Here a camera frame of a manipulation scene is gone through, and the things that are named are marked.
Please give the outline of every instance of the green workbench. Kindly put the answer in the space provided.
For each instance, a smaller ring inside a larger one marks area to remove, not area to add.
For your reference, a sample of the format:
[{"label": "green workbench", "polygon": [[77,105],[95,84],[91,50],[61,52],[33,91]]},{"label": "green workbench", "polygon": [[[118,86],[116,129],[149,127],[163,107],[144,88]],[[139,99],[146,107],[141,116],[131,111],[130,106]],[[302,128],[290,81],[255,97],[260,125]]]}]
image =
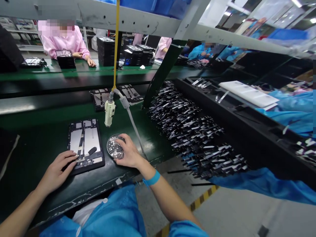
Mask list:
[{"label": "green workbench", "polygon": [[[31,95],[94,90],[113,86],[113,67],[90,68],[85,60],[76,60],[76,69],[61,70],[56,60],[47,60],[47,68],[20,69],[13,73],[0,74],[0,99]],[[117,71],[117,85],[149,84],[159,65],[124,66]],[[167,79],[192,76],[218,76],[211,69],[195,69],[174,66]]]},{"label": "green workbench", "polygon": [[[47,167],[55,157],[67,150],[68,125],[83,119],[99,121],[105,166],[69,177],[44,201],[31,226],[40,225],[87,200],[117,186],[118,179],[127,181],[138,174],[136,169],[117,166],[106,150],[106,142],[113,134],[127,133],[139,151],[140,145],[127,111],[116,98],[116,113],[110,128],[104,125],[104,112],[96,113],[92,103],[53,109],[33,110],[0,116],[4,129],[20,135],[8,168],[0,181],[0,222],[36,188]],[[160,136],[141,104],[130,107],[148,160],[159,164],[174,156],[169,141]]]}]

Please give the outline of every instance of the yellow and black floor tape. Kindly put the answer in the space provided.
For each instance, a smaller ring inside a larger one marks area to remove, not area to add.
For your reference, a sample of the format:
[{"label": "yellow and black floor tape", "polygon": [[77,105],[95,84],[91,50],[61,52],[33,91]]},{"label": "yellow and black floor tape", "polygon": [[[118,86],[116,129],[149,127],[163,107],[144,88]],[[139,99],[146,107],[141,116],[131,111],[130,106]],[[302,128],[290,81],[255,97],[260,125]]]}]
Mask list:
[{"label": "yellow and black floor tape", "polygon": [[[198,209],[203,202],[205,202],[213,193],[215,193],[220,187],[213,185],[209,190],[203,193],[198,199],[196,199],[190,205],[191,211]],[[163,227],[157,234],[156,237],[166,237],[169,235],[170,223]]]}]

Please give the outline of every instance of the floor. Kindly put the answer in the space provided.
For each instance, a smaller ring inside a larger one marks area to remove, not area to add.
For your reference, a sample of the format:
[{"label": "floor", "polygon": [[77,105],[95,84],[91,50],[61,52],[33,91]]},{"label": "floor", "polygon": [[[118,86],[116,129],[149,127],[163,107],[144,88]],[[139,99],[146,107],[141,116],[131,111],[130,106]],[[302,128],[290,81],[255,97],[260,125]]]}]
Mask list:
[{"label": "floor", "polygon": [[[191,183],[205,181],[193,178],[188,172],[167,174],[167,171],[182,169],[181,160],[177,157],[157,167],[189,206],[210,186],[192,187]],[[136,195],[147,235],[155,236],[168,224],[168,220],[145,185],[136,187]],[[279,200],[247,190],[220,187],[193,213],[212,237],[262,237],[257,235],[262,225],[269,229],[267,237],[310,237],[316,233],[316,226],[313,224],[316,206]]]}]

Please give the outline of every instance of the yellow hanging cable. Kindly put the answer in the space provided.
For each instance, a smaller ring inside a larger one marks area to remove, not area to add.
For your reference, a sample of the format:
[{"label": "yellow hanging cable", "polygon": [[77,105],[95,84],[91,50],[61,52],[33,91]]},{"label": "yellow hanging cable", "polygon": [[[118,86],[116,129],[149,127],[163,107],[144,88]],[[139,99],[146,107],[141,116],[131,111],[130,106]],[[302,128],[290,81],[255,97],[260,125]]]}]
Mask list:
[{"label": "yellow hanging cable", "polygon": [[112,91],[116,89],[116,62],[118,59],[118,44],[119,44],[119,0],[116,1],[116,28],[115,28],[115,54],[114,54],[114,84]]}]

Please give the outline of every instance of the white hose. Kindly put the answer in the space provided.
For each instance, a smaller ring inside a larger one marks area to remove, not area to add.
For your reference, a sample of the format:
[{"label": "white hose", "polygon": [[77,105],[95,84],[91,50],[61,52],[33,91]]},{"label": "white hose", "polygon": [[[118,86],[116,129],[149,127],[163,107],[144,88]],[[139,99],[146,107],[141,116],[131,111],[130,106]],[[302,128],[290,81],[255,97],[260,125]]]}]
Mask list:
[{"label": "white hose", "polygon": [[142,146],[142,143],[141,143],[141,137],[139,136],[139,133],[138,133],[137,128],[136,128],[136,125],[135,125],[135,123],[134,123],[134,120],[133,120],[133,117],[132,117],[132,113],[131,113],[131,111],[130,111],[129,108],[127,108],[126,110],[127,110],[127,113],[128,113],[129,118],[131,119],[133,128],[134,128],[134,130],[135,130],[135,133],[136,133],[137,138],[138,138],[138,141],[139,141],[139,144],[141,145],[142,152],[143,152],[143,154],[144,154],[146,160],[148,160],[147,157],[146,157],[146,155],[145,155],[145,151],[144,151],[144,148],[143,148],[143,146]]},{"label": "white hose", "polygon": [[[118,89],[114,89],[113,92],[116,93],[116,94],[118,94],[120,98],[124,98],[124,97],[125,97],[124,95],[122,95],[122,93],[121,93]],[[143,148],[143,146],[142,146],[141,137],[139,136],[138,130],[137,130],[137,128],[136,128],[136,125],[135,125],[134,120],[133,120],[133,117],[132,117],[132,113],[131,113],[131,111],[130,111],[130,109],[129,109],[129,104],[128,104],[126,98],[125,98],[125,100],[123,100],[123,101],[125,101],[125,103],[126,103],[125,108],[128,106],[128,107],[126,108],[127,113],[128,113],[128,116],[129,116],[129,118],[130,118],[130,120],[131,120],[131,123],[132,123],[132,125],[133,125],[134,131],[135,131],[135,133],[136,133],[136,135],[137,135],[139,144],[141,145],[142,152],[143,152],[143,154],[144,154],[146,160],[148,160],[147,157],[146,157],[146,155],[145,155],[144,148]]]}]

